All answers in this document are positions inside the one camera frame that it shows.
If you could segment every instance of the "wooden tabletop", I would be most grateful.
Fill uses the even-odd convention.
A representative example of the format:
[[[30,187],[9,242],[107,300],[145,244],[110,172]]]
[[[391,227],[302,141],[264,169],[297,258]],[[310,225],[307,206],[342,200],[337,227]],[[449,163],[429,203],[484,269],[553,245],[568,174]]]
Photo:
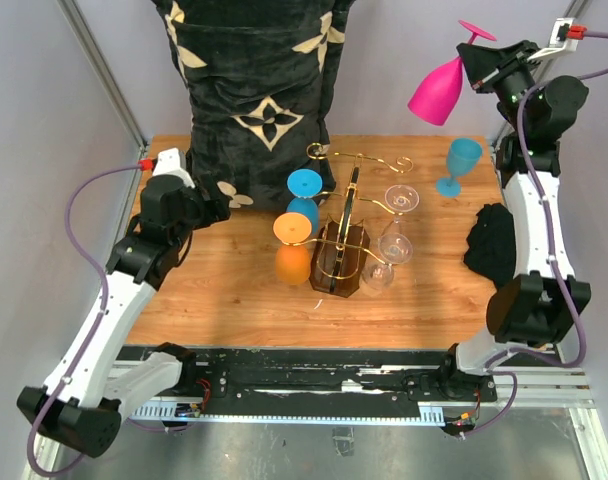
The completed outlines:
[[[227,222],[195,232],[184,265],[173,270],[131,330],[130,344],[173,342],[182,345],[448,348],[471,337],[485,323],[493,284],[463,263],[466,236],[476,213],[501,196],[488,150],[472,173],[460,179],[456,199],[440,196],[438,178],[446,176],[445,158],[452,137],[337,136],[331,152],[414,161],[406,174],[365,163],[360,195],[383,200],[386,189],[407,184],[420,195],[406,217],[413,243],[410,263],[396,267],[393,285],[378,297],[357,291],[348,299],[313,291],[307,283],[292,287],[274,272],[279,241],[272,231],[276,214],[233,210]],[[477,140],[485,145],[483,138]],[[189,137],[158,136],[151,155],[179,147]],[[331,157],[342,192],[353,162]],[[148,177],[142,179],[142,186]],[[320,209],[340,216],[343,200]],[[364,219],[376,240],[391,216],[376,205],[358,202],[356,220]]]

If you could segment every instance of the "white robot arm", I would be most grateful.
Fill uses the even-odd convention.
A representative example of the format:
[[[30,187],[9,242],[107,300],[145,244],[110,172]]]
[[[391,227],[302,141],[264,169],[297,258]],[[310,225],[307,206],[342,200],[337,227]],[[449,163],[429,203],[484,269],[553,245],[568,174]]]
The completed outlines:
[[[110,298],[97,330],[82,348],[102,308],[102,290],[71,347],[42,388],[25,387],[17,405],[32,423],[49,397],[57,394],[39,432],[91,457],[111,445],[119,424],[166,389],[195,385],[195,353],[163,344],[128,373],[108,381],[109,372],[135,320],[178,266],[193,230],[229,217],[228,201],[215,188],[196,187],[176,148],[161,152],[141,193],[141,213],[113,248],[107,264]],[[67,375],[74,357],[82,356]]]
[[[448,399],[465,398],[491,381],[498,363],[520,351],[534,352],[560,342],[574,325],[575,311],[581,313],[590,300],[590,285],[575,279],[566,255],[558,211],[559,139],[574,124],[588,88],[571,76],[536,86],[530,73],[544,58],[575,51],[585,30],[574,25],[573,19],[562,18],[556,21],[551,42],[544,49],[529,41],[500,49],[470,44],[457,47],[472,88],[476,93],[497,95],[499,112],[515,129],[497,148],[495,168],[513,215],[515,246],[507,248],[516,249],[516,265],[513,280],[488,303],[486,326],[472,339],[453,345],[437,371],[422,374],[426,377],[422,380],[414,379],[411,398],[419,400],[426,394],[422,385]],[[518,122],[520,108],[523,119]],[[524,158],[518,127],[523,127],[530,162]]]

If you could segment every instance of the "red connector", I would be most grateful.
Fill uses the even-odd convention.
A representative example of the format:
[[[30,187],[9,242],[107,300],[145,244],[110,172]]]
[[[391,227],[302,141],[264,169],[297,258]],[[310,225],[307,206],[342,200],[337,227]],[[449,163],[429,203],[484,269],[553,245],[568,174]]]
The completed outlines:
[[[571,25],[566,38],[571,38],[573,40],[584,40],[584,33],[586,30],[587,28],[583,25]]]
[[[140,170],[142,170],[143,172],[145,172],[146,170],[153,170],[153,159],[152,158],[145,158],[143,160],[140,160],[139,164],[140,164]]]

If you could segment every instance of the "black fabric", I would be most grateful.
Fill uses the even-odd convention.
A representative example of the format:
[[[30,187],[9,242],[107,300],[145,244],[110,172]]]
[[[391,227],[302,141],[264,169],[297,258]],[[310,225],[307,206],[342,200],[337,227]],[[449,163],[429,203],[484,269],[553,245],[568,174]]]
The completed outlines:
[[[353,1],[153,0],[189,91],[192,175],[214,178],[231,207],[283,212],[299,168],[335,188],[328,162],[306,148],[329,144],[324,117]]]
[[[495,203],[484,205],[477,217],[477,223],[466,237],[469,249],[464,254],[464,263],[491,279],[499,289],[513,279],[515,272],[513,215],[504,205]]]

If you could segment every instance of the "white wall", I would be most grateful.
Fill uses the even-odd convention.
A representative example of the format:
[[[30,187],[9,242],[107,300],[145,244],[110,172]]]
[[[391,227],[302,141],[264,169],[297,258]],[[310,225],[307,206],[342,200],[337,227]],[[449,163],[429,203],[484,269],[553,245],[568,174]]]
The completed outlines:
[[[608,0],[594,1],[582,23],[608,32]],[[608,66],[608,41],[587,39],[552,75],[582,74]],[[591,283],[582,319],[588,336],[585,369],[608,436],[608,75],[589,80],[577,123],[562,137],[560,214],[564,241],[578,279]],[[577,352],[569,334],[566,357]]]
[[[190,133],[188,94],[152,2],[77,2],[144,135]],[[415,118],[406,104],[424,76],[468,39],[458,19],[493,33],[497,45],[523,39],[541,45],[569,2],[356,0],[328,118],[331,133],[494,136],[502,124],[495,98],[475,96],[466,85],[444,128]]]
[[[0,2],[0,480],[25,465],[18,394],[59,361],[97,288],[66,240],[66,199],[136,155],[57,2]],[[75,230],[102,258],[121,214],[120,175],[75,208]]]

